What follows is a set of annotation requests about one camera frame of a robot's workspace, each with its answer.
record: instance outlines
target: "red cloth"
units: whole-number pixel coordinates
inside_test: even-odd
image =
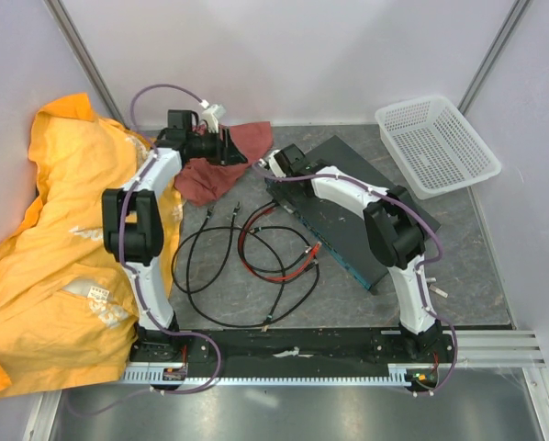
[[[174,179],[174,188],[193,205],[205,205],[221,198],[246,169],[264,156],[273,146],[270,122],[252,122],[230,127],[231,140],[246,156],[248,163],[212,165],[206,159],[192,159]]]

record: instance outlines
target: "gray floor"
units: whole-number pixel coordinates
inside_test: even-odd
[[[274,128],[274,147],[295,143],[305,152],[338,135],[360,153],[381,173],[396,184],[406,185],[403,175],[379,139],[377,126],[321,126]],[[241,212],[237,221],[241,225],[259,205],[270,200],[263,180],[248,172],[215,207],[209,226],[230,223],[231,211],[238,201]],[[507,324],[510,317],[498,278],[489,257],[471,198],[467,190],[421,202],[443,226],[439,235],[445,247],[444,259],[426,270],[428,277],[437,277],[437,286],[446,292],[447,300],[433,297],[436,309],[450,317],[455,324]],[[183,237],[195,232],[203,218],[205,208],[185,204]],[[279,209],[264,224],[289,225],[312,236],[290,214]],[[286,262],[302,250],[301,243],[292,235],[278,241],[268,232],[275,250],[288,256]],[[201,286],[218,269],[227,246],[226,232],[209,232],[199,240],[192,266],[191,288]],[[275,267],[269,253],[257,243],[248,243],[248,258],[259,266]],[[341,268],[327,252],[319,254],[321,278],[311,298],[295,313],[277,324],[281,327],[319,326],[385,326],[398,323],[398,303],[389,277],[385,277],[372,294]],[[185,259],[177,264],[177,277],[184,280]],[[303,295],[313,281],[314,274],[305,275],[286,288],[278,308],[279,312]],[[207,290],[196,295],[199,307],[224,322],[245,324],[261,322],[274,301],[277,288],[251,276],[232,253],[221,278]],[[215,328],[216,325],[198,316],[189,306],[186,296],[174,289],[171,303],[184,328]]]
[[[92,412],[142,386],[71,390]],[[461,370],[433,398],[376,387],[217,386],[185,397],[145,394],[99,416],[61,406],[52,441],[543,440],[521,372]]]

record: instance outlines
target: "yellow fabric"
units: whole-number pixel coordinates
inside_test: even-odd
[[[37,165],[39,196],[0,244],[0,397],[121,375],[138,309],[128,278],[103,246],[101,194],[135,174],[145,151],[140,142],[99,118],[85,94],[49,103],[35,117],[28,157]],[[169,185],[159,199],[167,293],[180,207]],[[73,281],[107,289],[107,301],[63,289]]]

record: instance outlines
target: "white wall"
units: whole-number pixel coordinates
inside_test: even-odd
[[[468,118],[504,165],[476,193],[513,316],[549,366],[549,0],[532,2]]]
[[[124,115],[145,85],[178,83],[226,123],[374,121],[387,104],[457,103],[512,0],[63,0]],[[195,107],[175,91],[139,107],[146,127]]]
[[[59,96],[95,96],[46,6],[40,0],[0,2],[0,241],[22,220],[34,196],[27,159],[35,112]],[[19,440],[33,400],[0,401],[0,441]]]

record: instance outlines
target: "white plastic basket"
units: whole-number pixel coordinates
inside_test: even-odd
[[[375,113],[381,140],[418,198],[472,186],[501,164],[458,109],[443,96],[426,96]]]

